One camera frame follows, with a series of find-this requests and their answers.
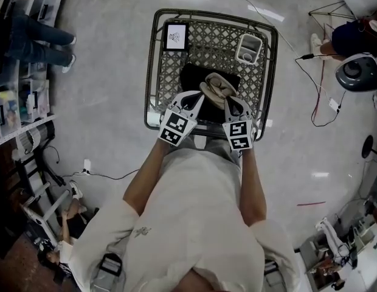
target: white t-shirt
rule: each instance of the white t-shirt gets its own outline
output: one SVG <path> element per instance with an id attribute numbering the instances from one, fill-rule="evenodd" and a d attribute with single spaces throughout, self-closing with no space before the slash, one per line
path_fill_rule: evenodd
<path id="1" fill-rule="evenodd" d="M 117 243 L 125 252 L 124 292 L 171 291 L 192 268 L 217 289 L 260 292 L 265 258 L 297 291 L 299 270 L 283 230 L 269 220 L 244 224 L 240 177 L 238 166 L 207 151 L 169 154 L 141 217 L 114 201 L 74 245 L 69 266 L 81 290 L 89 291 L 106 247 Z"/>
<path id="2" fill-rule="evenodd" d="M 74 243 L 77 241 L 77 239 L 70 237 L 71 244 L 68 242 L 65 242 L 64 240 L 59 242 L 58 244 L 58 250 L 60 252 L 60 263 L 68 264 L 69 258 L 72 253 L 72 249 L 74 247 Z"/>

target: storage shelf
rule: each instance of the storage shelf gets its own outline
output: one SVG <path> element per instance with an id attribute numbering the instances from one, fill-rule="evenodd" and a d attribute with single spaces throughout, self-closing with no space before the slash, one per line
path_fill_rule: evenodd
<path id="1" fill-rule="evenodd" d="M 61 0 L 9 0 L 5 16 L 26 14 L 54 26 Z M 55 118 L 50 115 L 47 64 L 4 57 L 0 63 L 0 145 Z"/>

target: red cable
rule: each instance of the red cable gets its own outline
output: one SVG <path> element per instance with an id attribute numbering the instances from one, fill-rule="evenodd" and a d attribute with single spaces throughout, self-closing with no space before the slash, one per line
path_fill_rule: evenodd
<path id="1" fill-rule="evenodd" d="M 298 207 L 301 207 L 301 206 L 315 206 L 316 204 L 323 204 L 323 203 L 327 203 L 326 201 L 322 201 L 322 202 L 314 202 L 314 203 L 300 203 L 300 204 L 297 204 Z"/>
<path id="2" fill-rule="evenodd" d="M 325 40 L 326 32 L 325 32 L 325 24 L 323 25 L 323 40 Z M 325 61 L 322 61 L 322 70 L 321 70 L 321 81 L 320 81 L 320 88 L 318 90 L 318 98 L 317 98 L 317 104 L 313 111 L 313 122 L 316 119 L 317 113 L 318 113 L 318 105 L 320 103 L 320 97 L 321 97 L 321 89 L 322 89 L 322 82 L 323 82 L 323 70 L 325 69 Z"/>

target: power outlet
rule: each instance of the power outlet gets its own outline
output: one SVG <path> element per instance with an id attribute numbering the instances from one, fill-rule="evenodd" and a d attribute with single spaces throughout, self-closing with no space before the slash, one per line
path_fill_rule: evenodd
<path id="1" fill-rule="evenodd" d="M 91 161 L 89 159 L 85 159 L 83 163 L 83 173 L 89 175 L 88 172 L 91 171 Z"/>
<path id="2" fill-rule="evenodd" d="M 339 111 L 339 104 L 337 104 L 337 102 L 336 102 L 334 99 L 332 99 L 332 98 L 329 99 L 329 106 L 330 106 L 330 108 L 332 108 L 335 112 L 338 113 L 338 111 Z"/>

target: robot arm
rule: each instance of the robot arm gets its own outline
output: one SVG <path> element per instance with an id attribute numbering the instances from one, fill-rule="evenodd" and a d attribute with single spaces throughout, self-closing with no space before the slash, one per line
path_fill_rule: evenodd
<path id="1" fill-rule="evenodd" d="M 201 91 L 179 93 L 165 111 L 158 138 L 179 146 L 196 127 L 196 118 L 204 98 Z M 243 100 L 233 96 L 226 98 L 224 103 L 226 122 L 223 128 L 231 149 L 252 148 L 258 129 L 253 122 L 250 107 Z"/>
<path id="2" fill-rule="evenodd" d="M 248 104 L 230 96 L 225 99 L 224 131 L 232 150 L 249 149 L 254 146 L 258 128 L 253 122 Z"/>
<path id="3" fill-rule="evenodd" d="M 179 93 L 165 111 L 158 138 L 179 146 L 196 127 L 196 118 L 204 99 L 201 91 Z"/>

